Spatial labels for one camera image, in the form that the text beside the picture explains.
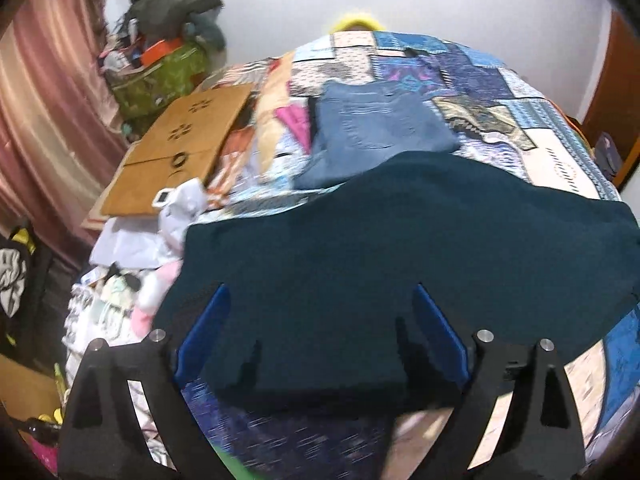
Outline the dark teal pants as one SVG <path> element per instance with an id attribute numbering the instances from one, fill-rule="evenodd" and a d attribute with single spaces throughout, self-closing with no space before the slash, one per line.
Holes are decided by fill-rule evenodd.
<path id="1" fill-rule="evenodd" d="M 418 410 L 464 383 L 478 330 L 564 362 L 639 300 L 627 205 L 449 154 L 395 156 L 272 216 L 196 224 L 154 318 L 215 396 L 256 412 Z"/>

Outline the pink garment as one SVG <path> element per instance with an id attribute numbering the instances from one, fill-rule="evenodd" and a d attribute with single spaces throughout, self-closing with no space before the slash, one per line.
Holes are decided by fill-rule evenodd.
<path id="1" fill-rule="evenodd" d="M 181 260 L 171 261 L 148 274 L 142 281 L 131 313 L 131 327 L 137 337 L 143 338 L 150 332 L 153 318 L 168 289 L 178 278 L 181 267 Z"/>

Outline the grey white crumpled cloth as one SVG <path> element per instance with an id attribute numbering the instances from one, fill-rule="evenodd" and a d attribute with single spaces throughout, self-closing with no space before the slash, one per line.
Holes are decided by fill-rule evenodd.
<path id="1" fill-rule="evenodd" d="M 94 266 L 115 263 L 122 269 L 157 269 L 182 257 L 186 230 L 207 209 L 208 197 L 198 178 L 178 185 L 170 203 L 152 209 L 153 217 L 108 219 L 94 244 L 89 262 Z"/>

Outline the white small electronic device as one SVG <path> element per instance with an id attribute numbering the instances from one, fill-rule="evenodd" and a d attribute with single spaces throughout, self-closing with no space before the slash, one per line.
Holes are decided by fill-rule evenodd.
<path id="1" fill-rule="evenodd" d="M 162 188 L 159 190 L 152 199 L 152 207 L 154 209 L 163 209 L 172 200 L 172 196 L 175 195 L 174 188 Z"/>

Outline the grey backpack on floor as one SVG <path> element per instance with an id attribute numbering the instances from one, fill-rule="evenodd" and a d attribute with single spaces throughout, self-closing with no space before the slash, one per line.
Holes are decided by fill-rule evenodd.
<path id="1" fill-rule="evenodd" d="M 594 160 L 602 174 L 613 182 L 623 167 L 623 159 L 617 151 L 612 136 L 602 132 L 593 149 Z"/>

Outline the pink curtain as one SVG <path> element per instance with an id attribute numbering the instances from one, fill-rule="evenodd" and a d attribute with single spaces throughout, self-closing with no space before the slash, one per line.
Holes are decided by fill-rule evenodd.
<path id="1" fill-rule="evenodd" d="M 125 154 L 99 74 L 105 0 L 1 3 L 1 227 L 26 219 L 72 266 L 94 242 L 81 223 Z"/>

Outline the orange white patterned cloth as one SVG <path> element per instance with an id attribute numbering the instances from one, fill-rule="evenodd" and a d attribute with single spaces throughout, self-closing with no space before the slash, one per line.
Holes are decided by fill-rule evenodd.
<path id="1" fill-rule="evenodd" d="M 250 158 L 255 128 L 246 126 L 229 133 L 222 146 L 213 177 L 206 186 L 209 209 L 220 209 Z"/>

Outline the patchwork patterned bedspread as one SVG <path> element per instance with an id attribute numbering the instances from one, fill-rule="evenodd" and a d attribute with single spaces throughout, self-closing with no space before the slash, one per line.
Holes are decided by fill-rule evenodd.
<path id="1" fill-rule="evenodd" d="M 581 136 L 575 119 L 490 54 L 463 44 L 431 36 L 400 32 L 337 32 L 295 49 L 290 104 L 306 107 L 309 121 L 312 100 L 320 96 L 330 80 L 342 84 L 386 81 L 416 92 L 423 102 L 460 138 L 456 155 L 506 170 L 536 185 L 602 200 L 620 200 L 595 162 L 588 162 L 591 148 Z M 252 84 L 259 96 L 270 65 L 276 58 L 236 64 L 217 70 L 198 90 Z M 257 207 L 258 214 L 277 212 L 277 200 L 303 197 L 292 191 L 292 179 L 302 171 L 308 155 L 290 130 L 284 131 L 276 147 L 267 182 L 258 181 L 256 134 L 250 158 L 220 209 L 205 215 L 206 221 L 239 216 L 239 206 Z M 105 336 L 110 344 L 138 342 L 131 327 L 134 293 L 125 292 L 124 278 L 89 282 L 82 278 L 72 288 L 62 341 L 67 349 L 65 374 L 71 386 L 89 336 Z M 584 434 L 587 464 L 598 460 L 639 402 L 639 310 L 627 314 L 602 340 L 565 369 L 572 386 Z M 258 479 L 269 474 L 277 479 L 305 478 L 296 460 L 303 450 L 294 446 L 291 460 L 279 469 L 267 451 L 282 434 L 275 422 L 253 422 L 244 415 L 218 408 L 205 387 L 186 389 L 186 400 L 224 464 L 237 479 Z M 395 422 L 390 452 L 382 479 L 408 479 L 430 448 L 449 416 L 446 410 L 417 412 Z"/>

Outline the green bag with clutter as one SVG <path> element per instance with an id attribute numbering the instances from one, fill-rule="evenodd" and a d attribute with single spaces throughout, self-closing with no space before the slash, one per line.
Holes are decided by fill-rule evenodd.
<path id="1" fill-rule="evenodd" d="M 125 136 L 143 136 L 169 104 L 190 94 L 208 75 L 206 51 L 190 42 L 149 66 L 134 67 L 125 50 L 99 56 L 100 73 L 122 118 Z"/>

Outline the folded blue denim jeans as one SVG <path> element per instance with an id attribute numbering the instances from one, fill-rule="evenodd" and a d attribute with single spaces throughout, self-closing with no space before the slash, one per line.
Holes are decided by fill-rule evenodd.
<path id="1" fill-rule="evenodd" d="M 294 188 L 330 188 L 363 174 L 397 154 L 452 153 L 457 135 L 420 94 L 389 82 L 329 81 L 316 103 L 317 133 Z"/>

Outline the magenta cloth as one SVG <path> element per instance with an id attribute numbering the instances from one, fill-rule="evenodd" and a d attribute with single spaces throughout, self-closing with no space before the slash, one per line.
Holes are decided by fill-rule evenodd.
<path id="1" fill-rule="evenodd" d="M 306 107 L 290 104 L 274 111 L 276 116 L 297 140 L 306 154 L 311 150 L 310 121 Z"/>

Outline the tan plush blanket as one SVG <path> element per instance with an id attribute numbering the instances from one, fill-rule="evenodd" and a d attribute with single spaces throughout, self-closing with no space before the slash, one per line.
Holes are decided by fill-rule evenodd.
<path id="1" fill-rule="evenodd" d="M 255 134 L 257 148 L 258 181 L 267 182 L 267 172 L 276 156 L 276 147 L 284 125 L 276 117 L 276 110 L 290 104 L 288 82 L 291 79 L 294 52 L 276 58 L 259 92 L 255 106 Z"/>

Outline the grey stuffed toy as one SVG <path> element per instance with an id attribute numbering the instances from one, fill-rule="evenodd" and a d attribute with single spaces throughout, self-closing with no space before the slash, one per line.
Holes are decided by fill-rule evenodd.
<path id="1" fill-rule="evenodd" d="M 226 50 L 227 41 L 217 20 L 224 7 L 222 0 L 129 0 L 122 17 L 124 26 L 132 20 L 137 32 L 148 44 L 160 40 L 201 42 L 214 52 Z"/>

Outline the yellow round object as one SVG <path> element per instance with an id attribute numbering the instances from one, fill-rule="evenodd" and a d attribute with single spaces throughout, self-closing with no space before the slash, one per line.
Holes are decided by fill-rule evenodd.
<path id="1" fill-rule="evenodd" d="M 329 33 L 337 32 L 384 32 L 385 25 L 372 13 L 365 10 L 350 10 L 341 14 L 330 26 Z"/>

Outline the brown wooden door frame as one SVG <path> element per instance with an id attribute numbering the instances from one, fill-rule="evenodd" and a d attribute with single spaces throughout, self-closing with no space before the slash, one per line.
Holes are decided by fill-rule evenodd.
<path id="1" fill-rule="evenodd" d="M 592 148 L 602 132 L 612 136 L 623 159 L 613 181 L 619 190 L 639 165 L 639 60 L 639 36 L 613 11 L 608 47 L 582 133 Z"/>

